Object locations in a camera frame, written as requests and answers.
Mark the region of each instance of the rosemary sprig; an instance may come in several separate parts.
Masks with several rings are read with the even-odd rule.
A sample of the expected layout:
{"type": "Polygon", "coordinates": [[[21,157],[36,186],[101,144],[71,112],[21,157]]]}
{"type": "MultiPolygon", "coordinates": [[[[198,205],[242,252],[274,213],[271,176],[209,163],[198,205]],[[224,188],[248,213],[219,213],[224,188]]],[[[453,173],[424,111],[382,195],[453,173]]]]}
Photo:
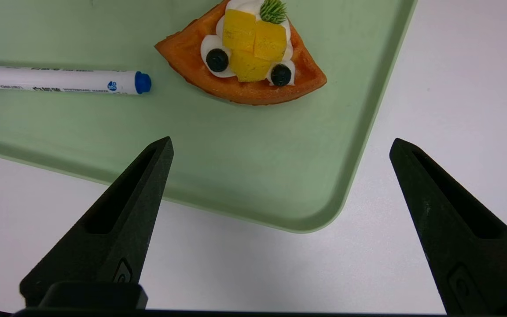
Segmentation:
{"type": "Polygon", "coordinates": [[[287,9],[281,0],[265,0],[261,5],[261,19],[273,24],[281,24],[287,20],[287,9]]]}

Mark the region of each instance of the dessert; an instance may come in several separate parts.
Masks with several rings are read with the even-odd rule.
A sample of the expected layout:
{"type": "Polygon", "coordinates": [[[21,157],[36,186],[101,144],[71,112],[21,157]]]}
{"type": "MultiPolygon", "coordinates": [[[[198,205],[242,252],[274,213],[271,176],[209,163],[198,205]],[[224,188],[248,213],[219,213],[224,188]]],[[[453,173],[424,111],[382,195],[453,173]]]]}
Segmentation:
{"type": "Polygon", "coordinates": [[[326,84],[280,0],[224,0],[155,48],[185,80],[236,103],[283,103],[326,84]]]}

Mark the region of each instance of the marker logo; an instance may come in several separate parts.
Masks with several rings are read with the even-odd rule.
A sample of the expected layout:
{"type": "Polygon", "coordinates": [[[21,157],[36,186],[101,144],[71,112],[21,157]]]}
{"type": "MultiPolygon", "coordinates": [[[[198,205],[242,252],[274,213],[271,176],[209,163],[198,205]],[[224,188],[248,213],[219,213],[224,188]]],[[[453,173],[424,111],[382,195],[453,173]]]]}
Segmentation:
{"type": "Polygon", "coordinates": [[[115,82],[115,81],[109,81],[109,84],[107,85],[107,88],[109,90],[111,90],[112,92],[114,92],[115,90],[117,90],[117,82],[115,82]]]}

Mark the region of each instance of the blueberry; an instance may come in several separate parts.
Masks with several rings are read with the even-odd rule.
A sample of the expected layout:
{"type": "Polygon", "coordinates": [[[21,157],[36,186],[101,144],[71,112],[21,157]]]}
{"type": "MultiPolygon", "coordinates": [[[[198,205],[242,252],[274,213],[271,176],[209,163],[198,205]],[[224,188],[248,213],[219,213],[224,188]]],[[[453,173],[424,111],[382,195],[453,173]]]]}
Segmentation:
{"type": "Polygon", "coordinates": [[[290,69],[283,64],[278,64],[271,71],[271,81],[278,87],[287,86],[290,82],[290,69]]]}
{"type": "Polygon", "coordinates": [[[215,72],[223,72],[228,67],[228,55],[220,48],[215,48],[207,54],[207,65],[215,72]]]}

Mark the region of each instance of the whiteboard marker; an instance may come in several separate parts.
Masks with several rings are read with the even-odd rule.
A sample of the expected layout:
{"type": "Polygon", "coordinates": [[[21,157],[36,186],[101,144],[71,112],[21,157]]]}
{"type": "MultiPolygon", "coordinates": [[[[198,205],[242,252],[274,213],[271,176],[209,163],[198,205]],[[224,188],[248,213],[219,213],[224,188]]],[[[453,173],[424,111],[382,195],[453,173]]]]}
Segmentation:
{"type": "Polygon", "coordinates": [[[141,72],[0,66],[0,89],[139,95],[150,91],[151,79],[141,72]]]}

